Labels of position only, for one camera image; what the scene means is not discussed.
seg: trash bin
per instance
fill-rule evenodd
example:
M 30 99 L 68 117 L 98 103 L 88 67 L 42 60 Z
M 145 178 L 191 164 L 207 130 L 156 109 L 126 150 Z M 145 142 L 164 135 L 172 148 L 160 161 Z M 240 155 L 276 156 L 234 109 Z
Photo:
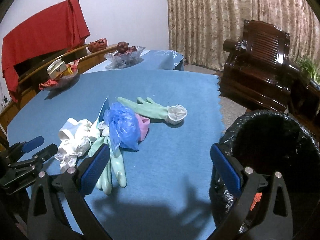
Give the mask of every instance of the trash bin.
M 309 131 L 287 114 L 258 110 L 239 117 L 219 144 L 227 155 L 236 157 L 242 166 L 250 166 L 257 173 L 281 172 L 291 202 L 293 235 L 306 231 L 312 221 L 310 217 L 320 214 L 320 152 Z M 214 174 L 213 167 L 209 195 L 218 226 L 235 198 Z M 244 223 L 240 231 L 246 228 Z

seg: pink rubber glove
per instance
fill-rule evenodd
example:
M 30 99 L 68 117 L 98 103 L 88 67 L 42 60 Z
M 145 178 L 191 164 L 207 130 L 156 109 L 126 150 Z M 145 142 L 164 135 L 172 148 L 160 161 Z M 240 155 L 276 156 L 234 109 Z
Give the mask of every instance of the pink rubber glove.
M 141 137 L 139 141 L 143 141 L 145 137 L 147 136 L 148 130 L 149 130 L 149 125 L 150 125 L 150 119 L 146 118 L 144 116 L 141 116 L 139 114 L 136 114 L 136 118 L 138 119 L 139 122 L 139 128 L 141 132 Z

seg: green rubber glove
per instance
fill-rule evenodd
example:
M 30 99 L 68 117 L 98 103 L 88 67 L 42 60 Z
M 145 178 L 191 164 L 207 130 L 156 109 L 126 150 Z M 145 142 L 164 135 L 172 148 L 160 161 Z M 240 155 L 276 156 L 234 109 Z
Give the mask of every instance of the green rubber glove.
M 107 141 L 106 137 L 99 137 L 92 144 L 92 146 L 91 146 L 91 148 L 90 148 L 90 150 L 88 152 L 88 156 L 92 157 L 103 143 L 108 144 L 108 141 Z
M 118 102 L 131 108 L 137 114 L 154 119 L 165 120 L 167 118 L 169 106 L 161 106 L 151 98 L 147 98 L 147 101 L 145 101 L 141 97 L 138 97 L 137 101 L 139 104 L 134 103 L 126 98 L 118 98 Z

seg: beige curtain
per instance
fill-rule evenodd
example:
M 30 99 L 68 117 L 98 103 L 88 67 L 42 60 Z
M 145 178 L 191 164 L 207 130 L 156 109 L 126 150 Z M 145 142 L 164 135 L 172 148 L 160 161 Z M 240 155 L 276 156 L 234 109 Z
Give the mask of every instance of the beige curtain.
M 320 61 L 320 23 L 306 0 L 168 0 L 170 48 L 190 64 L 222 70 L 225 39 L 239 40 L 243 20 L 261 20 L 290 33 L 290 55 Z

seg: green plant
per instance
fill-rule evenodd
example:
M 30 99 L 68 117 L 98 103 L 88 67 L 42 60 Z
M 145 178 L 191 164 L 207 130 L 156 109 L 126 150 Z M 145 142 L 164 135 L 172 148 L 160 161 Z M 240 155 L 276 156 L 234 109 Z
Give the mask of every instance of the green plant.
M 298 57 L 296 63 L 300 67 L 303 73 L 306 73 L 317 84 L 320 84 L 320 74 L 318 73 L 318 67 L 314 61 L 307 56 Z

